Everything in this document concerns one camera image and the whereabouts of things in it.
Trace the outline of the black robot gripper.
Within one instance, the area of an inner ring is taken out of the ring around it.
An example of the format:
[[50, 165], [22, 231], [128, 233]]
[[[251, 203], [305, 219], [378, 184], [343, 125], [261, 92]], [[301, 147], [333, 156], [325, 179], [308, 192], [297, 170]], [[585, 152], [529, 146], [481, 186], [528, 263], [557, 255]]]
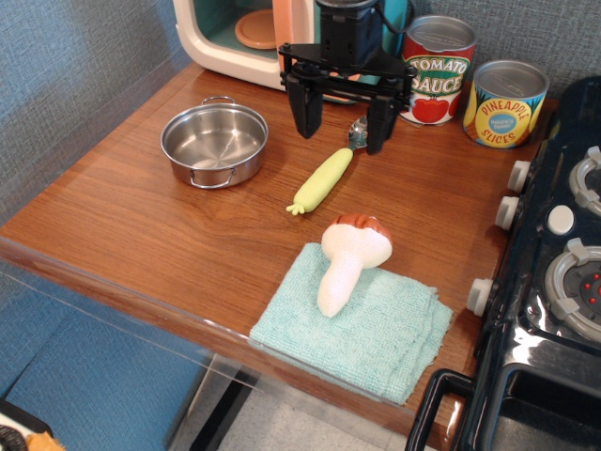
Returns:
[[280, 46], [282, 85], [298, 133], [311, 138], [321, 126], [324, 97], [369, 103], [367, 153], [379, 153], [398, 112], [411, 101], [417, 71], [384, 49], [384, 34], [404, 29], [383, 8], [321, 8], [320, 41]]

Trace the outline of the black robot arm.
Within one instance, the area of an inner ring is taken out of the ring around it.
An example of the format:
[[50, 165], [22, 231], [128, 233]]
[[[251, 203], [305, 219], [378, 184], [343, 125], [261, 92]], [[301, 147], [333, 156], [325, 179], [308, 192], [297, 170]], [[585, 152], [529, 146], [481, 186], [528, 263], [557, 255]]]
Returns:
[[312, 137], [321, 126], [326, 95], [365, 102], [367, 153], [379, 153], [398, 115], [409, 109], [415, 67], [382, 48], [383, 1], [318, 1], [319, 43], [285, 43], [282, 85], [299, 134]]

